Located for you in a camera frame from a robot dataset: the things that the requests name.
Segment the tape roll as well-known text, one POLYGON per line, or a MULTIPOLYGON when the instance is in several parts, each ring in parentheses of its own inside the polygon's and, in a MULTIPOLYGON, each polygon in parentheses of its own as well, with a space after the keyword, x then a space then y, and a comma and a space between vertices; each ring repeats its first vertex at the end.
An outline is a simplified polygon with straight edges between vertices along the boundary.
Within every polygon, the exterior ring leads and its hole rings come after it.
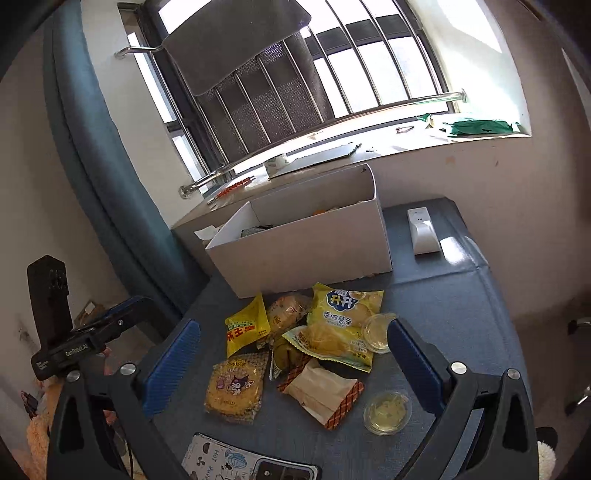
POLYGON ((280 154, 274 156, 273 158, 267 159, 264 163, 264 168, 266 168, 266 173, 271 176, 276 174, 276 172, 279 172, 284 167, 287 167, 288 164, 290 164, 290 161, 288 161, 287 155, 280 154))

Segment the tissue pack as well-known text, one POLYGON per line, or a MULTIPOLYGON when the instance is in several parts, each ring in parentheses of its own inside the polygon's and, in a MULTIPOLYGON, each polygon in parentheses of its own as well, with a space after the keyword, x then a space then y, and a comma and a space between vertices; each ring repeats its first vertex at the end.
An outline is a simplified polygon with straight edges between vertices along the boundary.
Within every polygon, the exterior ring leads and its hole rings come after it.
POLYGON ((215 227, 214 225, 208 225, 202 229, 195 230, 194 235, 197 238, 205 243, 211 242, 214 239, 215 235, 221 230, 220 227, 215 227))

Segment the yellow potato chip bag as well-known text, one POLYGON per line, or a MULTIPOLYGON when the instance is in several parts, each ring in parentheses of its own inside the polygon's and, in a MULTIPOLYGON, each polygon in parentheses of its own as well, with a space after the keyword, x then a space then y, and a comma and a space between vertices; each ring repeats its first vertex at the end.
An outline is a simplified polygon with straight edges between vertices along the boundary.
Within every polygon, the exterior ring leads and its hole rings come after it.
POLYGON ((317 283, 307 320, 281 337, 301 353, 364 373, 374 353, 363 341, 363 325, 381 312, 384 291, 345 290, 317 283))

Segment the teal curtain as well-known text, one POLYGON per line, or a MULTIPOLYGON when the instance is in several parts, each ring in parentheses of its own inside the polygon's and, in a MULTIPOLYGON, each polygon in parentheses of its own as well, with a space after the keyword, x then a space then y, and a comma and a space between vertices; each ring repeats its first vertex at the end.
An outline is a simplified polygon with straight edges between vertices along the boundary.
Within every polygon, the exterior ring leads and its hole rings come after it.
POLYGON ((108 112, 83 33, 81 5, 47 20, 43 85, 61 165, 119 280, 178 323, 208 277, 162 219, 108 112))

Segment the steel window guard rail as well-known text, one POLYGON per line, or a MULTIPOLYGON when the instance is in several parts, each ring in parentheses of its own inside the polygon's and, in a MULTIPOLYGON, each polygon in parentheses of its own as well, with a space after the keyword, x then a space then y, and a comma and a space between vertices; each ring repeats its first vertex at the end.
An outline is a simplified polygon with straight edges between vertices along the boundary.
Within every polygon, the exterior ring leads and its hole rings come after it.
POLYGON ((127 45, 117 56, 136 60, 189 170, 181 198, 245 179, 277 153, 454 113, 467 98, 405 1, 297 1, 308 26, 194 96, 162 42, 208 2, 118 6, 127 45))

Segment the round cookie cartoon packet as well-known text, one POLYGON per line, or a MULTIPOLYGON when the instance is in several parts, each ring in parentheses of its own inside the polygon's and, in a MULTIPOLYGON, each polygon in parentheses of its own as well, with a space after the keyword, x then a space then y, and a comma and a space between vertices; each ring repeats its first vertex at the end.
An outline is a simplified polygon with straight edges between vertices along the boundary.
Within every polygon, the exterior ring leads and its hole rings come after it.
POLYGON ((212 367, 204 397, 208 413, 225 421, 252 424, 263 401, 270 352, 235 355, 212 367))

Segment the phone with cartoon case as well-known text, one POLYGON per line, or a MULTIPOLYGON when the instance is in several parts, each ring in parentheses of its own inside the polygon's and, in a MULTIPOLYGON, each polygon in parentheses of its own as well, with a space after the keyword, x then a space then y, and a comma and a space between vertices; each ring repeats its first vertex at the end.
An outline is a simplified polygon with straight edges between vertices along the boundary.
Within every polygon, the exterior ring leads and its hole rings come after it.
POLYGON ((317 466, 259 455, 201 433, 193 435, 181 465, 191 479, 311 480, 322 476, 317 466))

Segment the grey flat board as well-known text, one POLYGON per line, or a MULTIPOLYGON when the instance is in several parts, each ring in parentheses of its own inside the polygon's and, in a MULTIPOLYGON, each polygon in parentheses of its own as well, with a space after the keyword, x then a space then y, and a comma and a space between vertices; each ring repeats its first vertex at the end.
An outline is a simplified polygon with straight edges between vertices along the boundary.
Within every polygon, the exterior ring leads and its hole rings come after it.
POLYGON ((287 175, 296 171, 304 170, 308 167, 313 167, 315 165, 320 165, 326 162, 332 162, 335 160, 341 160, 344 158, 348 158, 353 155, 360 148, 360 144, 356 143, 349 143, 346 145, 342 145, 339 147, 334 147, 322 152, 317 152, 308 156, 300 157, 294 159, 286 166, 281 167, 276 172, 269 173, 267 176, 270 179, 280 177, 283 175, 287 175))

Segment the white cardboard box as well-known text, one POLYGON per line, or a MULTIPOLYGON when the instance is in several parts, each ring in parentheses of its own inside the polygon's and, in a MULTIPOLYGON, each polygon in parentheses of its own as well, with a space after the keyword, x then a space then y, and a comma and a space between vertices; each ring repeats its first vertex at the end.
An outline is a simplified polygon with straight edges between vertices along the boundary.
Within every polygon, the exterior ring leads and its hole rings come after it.
POLYGON ((206 249, 239 298, 392 271, 374 172, 329 171, 246 202, 206 249))

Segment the olive yellow snack packet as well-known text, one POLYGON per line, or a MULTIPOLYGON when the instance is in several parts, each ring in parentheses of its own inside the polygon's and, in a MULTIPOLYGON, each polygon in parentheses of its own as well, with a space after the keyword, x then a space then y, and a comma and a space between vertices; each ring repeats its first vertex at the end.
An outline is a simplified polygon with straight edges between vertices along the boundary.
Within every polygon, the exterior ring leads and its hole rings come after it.
POLYGON ((295 368, 304 365, 311 357, 298 350, 286 339, 280 338, 273 343, 270 355, 270 381, 287 375, 295 368))

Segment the bread bun packet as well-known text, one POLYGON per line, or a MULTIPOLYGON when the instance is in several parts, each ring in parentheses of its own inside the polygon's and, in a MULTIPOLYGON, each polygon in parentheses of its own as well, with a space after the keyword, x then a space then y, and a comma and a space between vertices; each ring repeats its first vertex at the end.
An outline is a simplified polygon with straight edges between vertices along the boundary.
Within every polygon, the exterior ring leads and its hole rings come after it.
POLYGON ((290 293, 281 296, 266 309, 267 320, 270 323, 270 339, 283 335, 297 325, 311 308, 311 297, 300 293, 290 293))

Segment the waffle pattern cream packet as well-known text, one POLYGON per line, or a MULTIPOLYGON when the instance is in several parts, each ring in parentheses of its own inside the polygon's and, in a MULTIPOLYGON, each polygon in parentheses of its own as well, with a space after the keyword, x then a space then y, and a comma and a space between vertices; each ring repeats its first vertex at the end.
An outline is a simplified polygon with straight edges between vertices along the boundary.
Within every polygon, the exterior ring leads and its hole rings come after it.
POLYGON ((317 359, 307 357, 287 374, 277 390, 297 400, 325 430, 334 431, 360 399, 365 384, 341 377, 322 367, 317 359))

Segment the grey hanging mat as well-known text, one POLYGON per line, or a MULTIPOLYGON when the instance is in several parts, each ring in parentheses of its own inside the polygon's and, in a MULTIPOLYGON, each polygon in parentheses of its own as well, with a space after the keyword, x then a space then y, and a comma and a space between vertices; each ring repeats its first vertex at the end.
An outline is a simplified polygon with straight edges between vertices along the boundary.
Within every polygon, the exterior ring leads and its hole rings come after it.
POLYGON ((169 33, 162 46, 191 94, 200 96, 310 22, 297 1, 217 0, 169 33))

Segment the green plastic bag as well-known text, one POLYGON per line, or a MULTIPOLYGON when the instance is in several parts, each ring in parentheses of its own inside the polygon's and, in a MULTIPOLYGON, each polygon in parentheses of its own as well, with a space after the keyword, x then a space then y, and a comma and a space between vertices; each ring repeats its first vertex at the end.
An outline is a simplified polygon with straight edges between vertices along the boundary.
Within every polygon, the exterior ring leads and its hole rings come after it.
POLYGON ((416 119, 427 124, 428 128, 436 129, 449 137, 477 137, 494 135, 511 135, 520 132, 504 120, 462 119, 453 122, 440 121, 431 113, 416 116, 416 119))

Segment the clear jelly cup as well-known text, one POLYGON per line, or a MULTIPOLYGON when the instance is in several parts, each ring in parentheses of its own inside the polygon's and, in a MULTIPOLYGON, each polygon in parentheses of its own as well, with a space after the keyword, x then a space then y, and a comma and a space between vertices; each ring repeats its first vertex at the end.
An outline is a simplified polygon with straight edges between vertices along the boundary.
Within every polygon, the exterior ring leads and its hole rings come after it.
POLYGON ((384 391, 370 400, 363 411, 363 423, 374 435, 391 436, 407 426, 412 414, 412 400, 406 391, 384 391))
POLYGON ((390 352, 388 328, 398 316, 395 313, 379 313, 368 318, 362 327, 362 337, 367 348, 376 354, 390 352))

